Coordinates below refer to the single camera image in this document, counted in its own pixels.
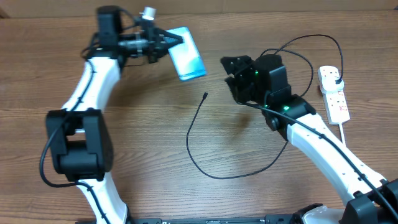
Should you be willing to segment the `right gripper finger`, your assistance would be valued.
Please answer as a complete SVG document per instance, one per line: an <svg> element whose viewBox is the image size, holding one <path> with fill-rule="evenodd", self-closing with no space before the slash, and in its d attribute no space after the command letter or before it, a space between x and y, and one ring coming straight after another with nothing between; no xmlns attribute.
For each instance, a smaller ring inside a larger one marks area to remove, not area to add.
<svg viewBox="0 0 398 224"><path fill-rule="evenodd" d="M232 94L233 100L239 103L238 89L236 86L236 79L234 77L228 77L224 80Z"/></svg>
<svg viewBox="0 0 398 224"><path fill-rule="evenodd" d="M236 75L250 67L252 58L247 55L238 57L222 57L220 59L220 63L228 75Z"/></svg>

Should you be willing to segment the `Samsung Galaxy smartphone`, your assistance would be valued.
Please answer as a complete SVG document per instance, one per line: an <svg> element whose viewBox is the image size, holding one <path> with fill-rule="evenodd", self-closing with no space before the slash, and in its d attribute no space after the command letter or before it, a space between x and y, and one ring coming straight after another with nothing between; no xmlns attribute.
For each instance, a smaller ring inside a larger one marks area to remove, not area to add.
<svg viewBox="0 0 398 224"><path fill-rule="evenodd" d="M182 37L183 43L169 49L180 81L193 80L206 75L206 68L188 27L169 29L167 32Z"/></svg>

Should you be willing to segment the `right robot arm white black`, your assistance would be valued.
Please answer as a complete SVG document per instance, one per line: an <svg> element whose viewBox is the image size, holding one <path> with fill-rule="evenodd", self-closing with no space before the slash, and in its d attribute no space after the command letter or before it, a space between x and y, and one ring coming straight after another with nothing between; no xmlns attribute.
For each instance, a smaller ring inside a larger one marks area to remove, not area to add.
<svg viewBox="0 0 398 224"><path fill-rule="evenodd" d="M220 60L234 100L262 111L267 125L300 149L335 188L345 206L314 203L290 223L397 223L397 181L388 181L358 159L301 96L292 93L279 55Z"/></svg>

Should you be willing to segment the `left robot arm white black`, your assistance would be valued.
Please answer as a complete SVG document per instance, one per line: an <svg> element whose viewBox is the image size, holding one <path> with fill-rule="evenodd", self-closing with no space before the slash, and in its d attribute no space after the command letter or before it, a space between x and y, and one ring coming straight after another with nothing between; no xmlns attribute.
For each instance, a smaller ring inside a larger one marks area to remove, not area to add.
<svg viewBox="0 0 398 224"><path fill-rule="evenodd" d="M134 223L111 175L114 149L103 116L110 94L129 58L147 57L156 63L183 43L181 36L155 26L152 7L131 17L138 32L125 33L124 11L119 6L97 8L98 31L80 53L83 74L62 108L47 113L48 140L39 162L40 177L48 186L83 192L95 223Z"/></svg>

